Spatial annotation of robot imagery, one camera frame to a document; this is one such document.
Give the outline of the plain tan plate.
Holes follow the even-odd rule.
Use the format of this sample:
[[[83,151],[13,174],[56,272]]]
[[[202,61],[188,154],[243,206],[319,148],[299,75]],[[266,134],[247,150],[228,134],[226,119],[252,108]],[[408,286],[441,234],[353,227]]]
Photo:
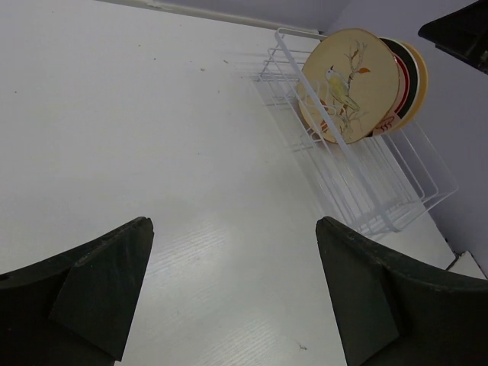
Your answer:
[[[429,74],[427,70],[427,66],[425,64],[425,60],[423,59],[420,52],[410,44],[403,42],[403,45],[411,52],[413,55],[416,65],[419,69],[419,90],[416,93],[416,98],[413,102],[413,106],[409,109],[407,115],[402,119],[400,125],[398,126],[397,130],[402,129],[406,126],[419,112],[420,108],[422,107],[425,97],[429,87]]]

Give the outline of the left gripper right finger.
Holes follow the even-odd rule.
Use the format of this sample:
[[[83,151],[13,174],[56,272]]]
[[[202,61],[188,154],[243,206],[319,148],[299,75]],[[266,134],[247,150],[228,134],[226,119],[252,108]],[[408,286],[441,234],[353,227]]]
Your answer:
[[[331,217],[316,238],[348,365],[485,365],[487,282],[420,262]]]

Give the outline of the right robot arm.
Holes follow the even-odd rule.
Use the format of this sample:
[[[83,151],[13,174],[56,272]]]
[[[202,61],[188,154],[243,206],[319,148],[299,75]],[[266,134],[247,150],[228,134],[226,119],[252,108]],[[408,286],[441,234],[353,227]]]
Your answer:
[[[418,35],[463,63],[487,74],[487,0],[420,27]]]

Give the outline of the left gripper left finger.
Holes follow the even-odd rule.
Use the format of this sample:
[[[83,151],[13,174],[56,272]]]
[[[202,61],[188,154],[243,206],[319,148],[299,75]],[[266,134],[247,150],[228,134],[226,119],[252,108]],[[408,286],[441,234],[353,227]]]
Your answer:
[[[121,361],[154,239],[137,217],[115,230],[1,276],[3,365]]]

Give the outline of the beige bird pattern plate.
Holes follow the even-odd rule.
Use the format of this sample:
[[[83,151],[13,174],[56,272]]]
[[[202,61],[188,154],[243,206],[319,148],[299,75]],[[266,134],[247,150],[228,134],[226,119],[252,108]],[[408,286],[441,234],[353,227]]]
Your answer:
[[[360,28],[322,40],[301,69],[307,84],[297,85],[298,106],[306,123],[325,141],[337,140],[322,116],[326,112],[347,143],[367,135],[393,108],[400,71],[390,48]]]

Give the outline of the green rimmed white plate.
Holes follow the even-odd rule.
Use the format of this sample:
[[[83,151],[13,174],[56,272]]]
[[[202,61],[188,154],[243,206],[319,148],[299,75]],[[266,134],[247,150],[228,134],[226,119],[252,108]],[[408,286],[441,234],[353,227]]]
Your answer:
[[[393,107],[372,130],[368,137],[380,136],[400,129],[407,123],[419,92],[419,66],[406,44],[387,37],[380,38],[393,53],[400,75],[400,86]]]

